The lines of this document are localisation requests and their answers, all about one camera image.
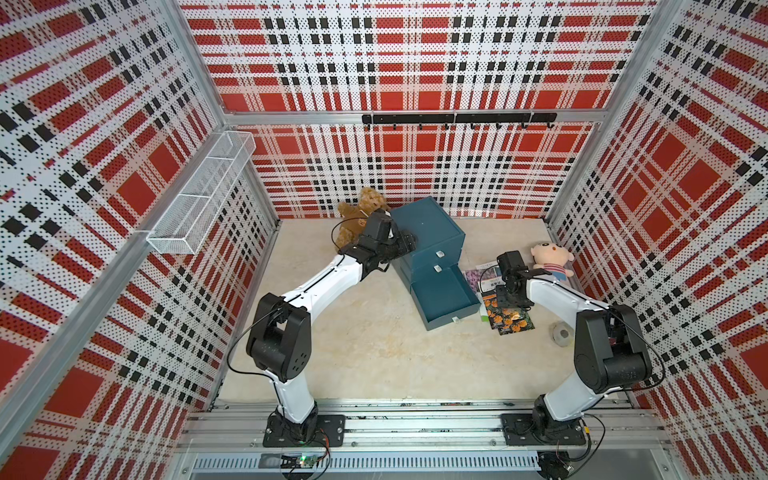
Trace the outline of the orange marigold seed bag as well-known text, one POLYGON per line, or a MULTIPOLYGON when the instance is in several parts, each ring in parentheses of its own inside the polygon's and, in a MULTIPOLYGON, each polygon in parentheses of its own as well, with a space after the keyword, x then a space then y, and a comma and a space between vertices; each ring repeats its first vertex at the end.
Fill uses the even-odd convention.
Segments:
POLYGON ((502 313, 498 305, 497 295, 494 292, 481 293, 480 297, 482 302, 480 313, 485 321, 490 321, 492 317, 502 313))
POLYGON ((528 312, 520 308, 497 308, 488 310, 490 326, 499 335, 520 333, 535 328, 528 312))

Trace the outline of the green white seed bag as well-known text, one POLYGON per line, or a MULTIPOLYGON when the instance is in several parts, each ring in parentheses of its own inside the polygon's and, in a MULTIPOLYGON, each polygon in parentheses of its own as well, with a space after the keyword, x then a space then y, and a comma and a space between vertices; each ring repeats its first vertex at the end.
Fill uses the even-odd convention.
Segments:
POLYGON ((482 271, 482 270, 485 270, 487 268, 495 268, 497 266, 498 266, 498 262, 496 260, 494 260, 494 261, 491 261, 491 262, 486 262, 486 263, 478 264, 478 265, 475 266, 475 269, 482 271))

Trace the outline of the teal drawer cabinet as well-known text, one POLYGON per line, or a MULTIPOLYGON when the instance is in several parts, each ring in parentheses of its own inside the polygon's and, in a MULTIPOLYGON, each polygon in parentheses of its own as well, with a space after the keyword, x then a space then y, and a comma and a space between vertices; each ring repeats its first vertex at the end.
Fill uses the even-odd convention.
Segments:
POLYGON ((395 208, 391 216, 416 242, 412 252, 392 262, 407 289, 447 274, 459 263, 465 233, 433 197, 395 208))

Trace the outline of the teal bottom drawer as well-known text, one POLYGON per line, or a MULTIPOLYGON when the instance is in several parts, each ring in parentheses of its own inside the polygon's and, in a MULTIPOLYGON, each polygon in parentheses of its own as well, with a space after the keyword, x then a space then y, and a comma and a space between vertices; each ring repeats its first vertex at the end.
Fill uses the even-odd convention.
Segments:
POLYGON ((479 312, 480 302, 458 265, 411 285, 411 296, 427 331, 479 312))

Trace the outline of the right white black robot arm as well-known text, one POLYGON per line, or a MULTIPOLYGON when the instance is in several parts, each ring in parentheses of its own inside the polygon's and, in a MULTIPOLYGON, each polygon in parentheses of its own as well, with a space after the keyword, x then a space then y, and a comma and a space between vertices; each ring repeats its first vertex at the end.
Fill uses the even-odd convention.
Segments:
POLYGON ((652 375, 649 347, 635 311, 585 296, 555 279, 551 272, 530 269, 518 251, 497 257, 503 283, 495 287, 500 305, 541 306, 574 333, 574 372, 534 403, 533 417, 542 425, 574 421, 606 395, 628 389, 652 375))

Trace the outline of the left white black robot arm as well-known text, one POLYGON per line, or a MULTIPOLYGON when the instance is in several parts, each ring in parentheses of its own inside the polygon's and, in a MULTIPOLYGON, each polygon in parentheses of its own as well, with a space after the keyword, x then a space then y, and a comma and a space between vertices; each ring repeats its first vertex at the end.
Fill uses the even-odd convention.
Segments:
POLYGON ((370 214, 362 233, 339 247, 319 273, 282 295, 261 297, 245 350, 273 382, 283 419, 302 425, 316 415, 316 400, 304 375, 312 353, 313 322, 347 290, 374 271, 386 271, 416 246, 415 235, 379 209, 370 214))

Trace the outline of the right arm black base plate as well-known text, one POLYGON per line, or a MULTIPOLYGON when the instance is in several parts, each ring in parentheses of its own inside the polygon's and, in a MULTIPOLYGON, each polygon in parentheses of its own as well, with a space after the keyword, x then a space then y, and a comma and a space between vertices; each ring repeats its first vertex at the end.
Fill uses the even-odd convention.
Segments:
POLYGON ((548 420, 533 414, 503 414, 502 433, 507 446, 585 446, 586 432, 579 419, 548 420))

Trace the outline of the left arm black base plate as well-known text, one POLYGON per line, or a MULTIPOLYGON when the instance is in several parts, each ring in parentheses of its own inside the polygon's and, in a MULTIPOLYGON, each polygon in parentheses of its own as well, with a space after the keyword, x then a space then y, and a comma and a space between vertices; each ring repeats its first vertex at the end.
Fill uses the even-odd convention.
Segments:
POLYGON ((310 415, 303 423, 294 423, 278 412, 269 415, 262 440, 265 448, 343 445, 346 417, 344 415, 310 415))

